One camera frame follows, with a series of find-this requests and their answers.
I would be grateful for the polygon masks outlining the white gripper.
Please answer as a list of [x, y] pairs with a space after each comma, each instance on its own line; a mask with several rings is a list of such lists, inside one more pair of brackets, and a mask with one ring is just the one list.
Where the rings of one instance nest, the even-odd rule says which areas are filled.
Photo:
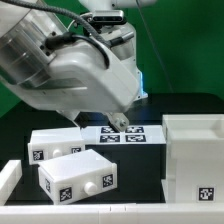
[[[21, 99], [39, 110], [126, 112], [136, 99], [139, 83], [113, 53], [104, 50], [110, 59], [108, 69], [102, 55], [83, 41], [57, 50], [48, 67], [48, 86], [24, 89]], [[106, 116], [118, 132], [129, 126], [123, 113]]]

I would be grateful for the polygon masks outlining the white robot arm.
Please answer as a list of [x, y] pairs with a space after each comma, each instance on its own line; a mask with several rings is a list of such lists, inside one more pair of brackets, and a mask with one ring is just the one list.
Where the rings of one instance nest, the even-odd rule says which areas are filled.
[[136, 30], [123, 10], [157, 0], [78, 0], [77, 14], [44, 0], [0, 0], [0, 83], [28, 105], [73, 121], [98, 112], [123, 132], [145, 96]]

